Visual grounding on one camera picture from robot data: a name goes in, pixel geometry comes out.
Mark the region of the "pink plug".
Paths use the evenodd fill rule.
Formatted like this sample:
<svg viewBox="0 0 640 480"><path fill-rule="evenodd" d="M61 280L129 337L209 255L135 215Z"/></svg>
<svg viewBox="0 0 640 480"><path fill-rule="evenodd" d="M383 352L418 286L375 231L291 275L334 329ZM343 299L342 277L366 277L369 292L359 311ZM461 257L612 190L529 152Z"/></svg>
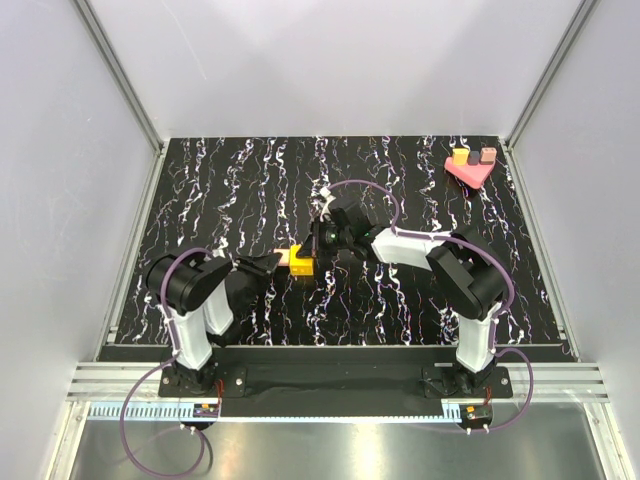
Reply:
<svg viewBox="0 0 640 480"><path fill-rule="evenodd" d="M289 249L274 249L274 254L279 256L278 266L288 267L290 264L290 250Z"/></svg>

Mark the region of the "yellow socket block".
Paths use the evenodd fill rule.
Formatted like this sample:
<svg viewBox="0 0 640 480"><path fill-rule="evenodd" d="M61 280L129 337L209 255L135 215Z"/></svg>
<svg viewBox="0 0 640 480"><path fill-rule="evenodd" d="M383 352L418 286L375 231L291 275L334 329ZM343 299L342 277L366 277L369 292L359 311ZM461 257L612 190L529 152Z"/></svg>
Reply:
<svg viewBox="0 0 640 480"><path fill-rule="evenodd" d="M314 260L312 257L301 257L301 245L292 245L289 249L289 271L295 277L312 277L314 275Z"/></svg>

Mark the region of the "pink triangular socket base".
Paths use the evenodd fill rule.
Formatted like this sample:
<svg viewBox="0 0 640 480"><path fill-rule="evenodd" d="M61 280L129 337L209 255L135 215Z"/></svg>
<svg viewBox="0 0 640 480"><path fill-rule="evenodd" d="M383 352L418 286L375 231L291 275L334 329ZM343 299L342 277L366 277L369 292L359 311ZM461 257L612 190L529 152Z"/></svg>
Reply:
<svg viewBox="0 0 640 480"><path fill-rule="evenodd" d="M452 157L445 160L445 170L468 187L479 190L493 171L495 164L456 165Z"/></svg>

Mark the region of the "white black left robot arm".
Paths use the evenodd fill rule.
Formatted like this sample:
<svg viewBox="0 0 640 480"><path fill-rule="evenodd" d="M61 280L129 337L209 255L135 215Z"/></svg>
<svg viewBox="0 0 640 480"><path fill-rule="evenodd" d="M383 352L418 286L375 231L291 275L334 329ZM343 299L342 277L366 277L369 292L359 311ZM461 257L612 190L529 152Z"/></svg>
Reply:
<svg viewBox="0 0 640 480"><path fill-rule="evenodd" d="M201 247L178 247L151 260L143 279L160 304L171 341L162 396L219 393L216 346L239 340L241 318L268 289L283 254L230 259Z"/></svg>

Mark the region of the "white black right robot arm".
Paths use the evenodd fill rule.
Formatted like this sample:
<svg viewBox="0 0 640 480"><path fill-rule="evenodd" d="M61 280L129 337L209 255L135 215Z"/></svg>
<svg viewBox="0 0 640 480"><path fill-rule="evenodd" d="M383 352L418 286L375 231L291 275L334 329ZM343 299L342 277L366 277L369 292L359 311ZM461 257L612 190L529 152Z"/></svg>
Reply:
<svg viewBox="0 0 640 480"><path fill-rule="evenodd" d="M458 344L454 365L425 383L441 397L481 396L496 366L498 316L513 297L513 283L477 230L425 233L378 225L357 202L330 198L291 257L316 260L341 250L362 262L405 265L434 275L458 317Z"/></svg>

